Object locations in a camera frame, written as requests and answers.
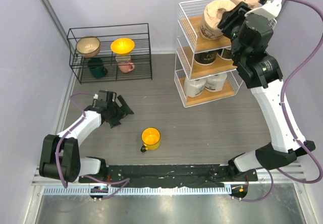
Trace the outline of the black roll front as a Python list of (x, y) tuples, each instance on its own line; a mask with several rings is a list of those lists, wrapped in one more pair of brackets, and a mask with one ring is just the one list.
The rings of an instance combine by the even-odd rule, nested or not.
[(232, 53), (231, 53), (231, 48), (230, 47), (219, 49), (217, 54), (223, 60), (228, 61), (228, 60), (232, 59)]

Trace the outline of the brown roll back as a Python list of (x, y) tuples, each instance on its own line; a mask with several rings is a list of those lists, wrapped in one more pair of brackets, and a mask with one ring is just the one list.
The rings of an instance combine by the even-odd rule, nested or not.
[(201, 36), (207, 40), (216, 40), (222, 36), (218, 24), (224, 12), (232, 10), (236, 5), (230, 0), (215, 0), (206, 5), (199, 22)]

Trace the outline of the black toilet paper roll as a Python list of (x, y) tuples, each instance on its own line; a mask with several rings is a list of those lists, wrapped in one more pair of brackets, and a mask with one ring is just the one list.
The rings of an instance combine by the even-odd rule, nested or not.
[(215, 62), (217, 57), (217, 51), (211, 50), (206, 52), (196, 53), (194, 55), (194, 60), (203, 66), (211, 65)]

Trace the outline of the white toilet paper roll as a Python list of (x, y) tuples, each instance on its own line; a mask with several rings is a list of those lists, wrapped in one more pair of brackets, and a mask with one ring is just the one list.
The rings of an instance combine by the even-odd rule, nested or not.
[(227, 73), (212, 75), (207, 77), (204, 88), (209, 92), (218, 92), (223, 89), (227, 79)]

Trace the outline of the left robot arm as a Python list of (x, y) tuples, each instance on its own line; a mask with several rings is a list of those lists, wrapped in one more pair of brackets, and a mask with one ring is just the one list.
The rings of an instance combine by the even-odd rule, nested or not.
[(101, 90), (91, 94), (92, 104), (79, 107), (81, 116), (67, 129), (56, 135), (47, 135), (42, 144), (39, 174), (61, 181), (64, 187), (79, 180), (81, 183), (102, 183), (107, 180), (106, 161), (99, 157), (81, 158), (79, 148), (83, 141), (102, 124), (110, 128), (120, 125), (121, 119), (132, 115), (123, 96)]

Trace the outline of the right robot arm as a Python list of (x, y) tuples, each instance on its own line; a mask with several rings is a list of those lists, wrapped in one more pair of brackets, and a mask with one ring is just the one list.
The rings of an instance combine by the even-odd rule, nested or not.
[(229, 160), (228, 175), (233, 181), (259, 167), (273, 170), (287, 166), (315, 150), (314, 142), (306, 140), (299, 131), (282, 92), (283, 74), (278, 61), (265, 51), (274, 33), (271, 20), (280, 9), (280, 0), (255, 9), (240, 2), (223, 13), (218, 25), (231, 41), (233, 65), (257, 100), (271, 136), (267, 145)]

